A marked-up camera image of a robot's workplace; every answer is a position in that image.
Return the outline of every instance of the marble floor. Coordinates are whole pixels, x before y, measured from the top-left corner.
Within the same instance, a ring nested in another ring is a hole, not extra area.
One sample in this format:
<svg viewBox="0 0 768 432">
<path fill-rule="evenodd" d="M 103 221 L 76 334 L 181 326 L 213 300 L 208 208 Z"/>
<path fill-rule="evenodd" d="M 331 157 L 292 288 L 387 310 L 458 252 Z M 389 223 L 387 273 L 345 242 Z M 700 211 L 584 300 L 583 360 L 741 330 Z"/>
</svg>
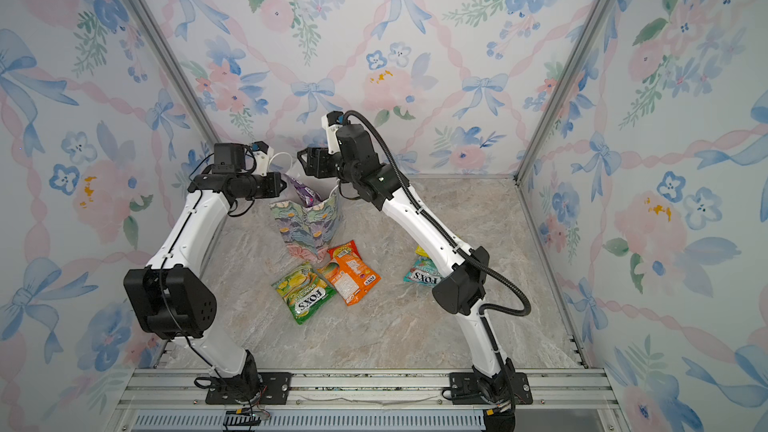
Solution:
<svg viewBox="0 0 768 432">
<path fill-rule="evenodd" d="M 530 298 L 524 318 L 492 312 L 497 340 L 517 368 L 572 368 L 578 357 L 544 275 L 514 184 L 502 178 L 412 180 L 422 199 L 455 234 L 483 245 L 491 266 Z M 354 195 L 346 190 L 346 195 Z M 368 203 L 342 199 L 343 221 L 332 245 L 351 239 L 382 280 L 358 304 L 341 297 L 324 304 L 302 325 L 271 284 L 301 260 L 288 255 L 265 202 L 229 218 L 203 282 L 216 294 L 217 322 L 251 350 L 259 368 L 469 368 L 469 347 L 456 324 L 425 285 L 404 283 L 416 243 Z M 519 307 L 492 278 L 486 299 Z M 190 350 L 176 348 L 170 368 L 204 367 Z"/>
</svg>

